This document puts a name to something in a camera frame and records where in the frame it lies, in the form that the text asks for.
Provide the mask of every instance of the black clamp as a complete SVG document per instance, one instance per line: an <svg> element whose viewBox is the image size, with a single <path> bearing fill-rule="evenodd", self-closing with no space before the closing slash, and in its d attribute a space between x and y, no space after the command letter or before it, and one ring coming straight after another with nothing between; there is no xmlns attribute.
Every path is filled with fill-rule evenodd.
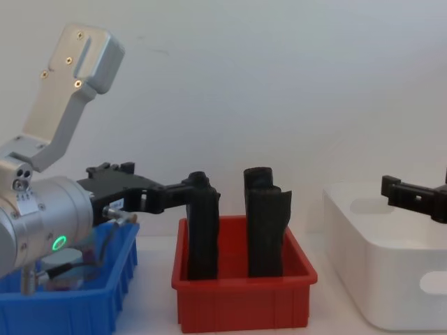
<svg viewBox="0 0 447 335"><path fill-rule="evenodd" d="M402 183L398 178L382 177L381 194L388 198L390 206L427 214L432 220L447 223L447 175L446 183L428 188Z"/></svg>
<svg viewBox="0 0 447 335"><path fill-rule="evenodd" d="M220 194L204 172L193 172L179 184L164 186L134 174L135 164L89 167L88 179L78 183L91 193L94 226L109 219L103 209L119 202L123 211L163 213L186 205L189 229L188 279L217 277Z"/></svg>

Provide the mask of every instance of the red bin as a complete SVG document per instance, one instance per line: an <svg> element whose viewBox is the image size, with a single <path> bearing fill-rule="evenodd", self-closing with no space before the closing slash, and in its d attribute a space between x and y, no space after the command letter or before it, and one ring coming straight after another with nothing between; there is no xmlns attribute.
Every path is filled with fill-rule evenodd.
<svg viewBox="0 0 447 335"><path fill-rule="evenodd" d="M246 228L245 216L222 216L218 279L188 281L188 228L186 219L179 222L172 287L184 333L307 326L317 275L292 232L284 239L284 275L248 278Z"/></svg>

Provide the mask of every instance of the blue bin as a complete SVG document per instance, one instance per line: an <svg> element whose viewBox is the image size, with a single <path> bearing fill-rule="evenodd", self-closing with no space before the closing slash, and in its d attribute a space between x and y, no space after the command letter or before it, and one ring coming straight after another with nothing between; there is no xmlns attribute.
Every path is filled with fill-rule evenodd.
<svg viewBox="0 0 447 335"><path fill-rule="evenodd" d="M96 228L96 254L112 228ZM20 294L20 271L0 280L0 335L111 335L137 265L139 225L116 231L100 274L79 290Z"/></svg>

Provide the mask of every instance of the black 3d printed part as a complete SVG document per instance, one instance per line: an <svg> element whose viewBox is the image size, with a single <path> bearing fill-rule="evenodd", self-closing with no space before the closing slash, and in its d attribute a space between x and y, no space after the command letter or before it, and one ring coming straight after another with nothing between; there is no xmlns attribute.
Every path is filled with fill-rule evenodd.
<svg viewBox="0 0 447 335"><path fill-rule="evenodd" d="M120 201L124 211L163 213L165 209L186 205L189 229L188 279L217 277L217 237L219 235L219 198L204 172L193 172L179 184L161 185L135 175L135 164L101 164L89 167L88 179L78 183L91 192L94 225L103 217L104 207Z"/></svg>
<svg viewBox="0 0 447 335"><path fill-rule="evenodd" d="M282 244L291 217L292 192L273 185L272 169L244 171L249 277L283 275Z"/></svg>
<svg viewBox="0 0 447 335"><path fill-rule="evenodd" d="M219 252L219 194L209 184L205 174L189 176L195 185L186 206L188 218L188 279L217 278Z"/></svg>
<svg viewBox="0 0 447 335"><path fill-rule="evenodd" d="M388 198L390 206L417 211L430 215L436 222L447 223L446 184L437 188L428 188L405 184L398 178L383 176L381 194Z"/></svg>

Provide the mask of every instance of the white bin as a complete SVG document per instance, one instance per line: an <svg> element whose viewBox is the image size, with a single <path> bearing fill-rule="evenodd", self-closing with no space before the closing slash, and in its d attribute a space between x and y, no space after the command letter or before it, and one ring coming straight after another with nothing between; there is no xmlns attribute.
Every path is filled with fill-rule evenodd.
<svg viewBox="0 0 447 335"><path fill-rule="evenodd" d="M387 330L447 330L447 225L391 207L377 184L325 189L328 257L361 313Z"/></svg>

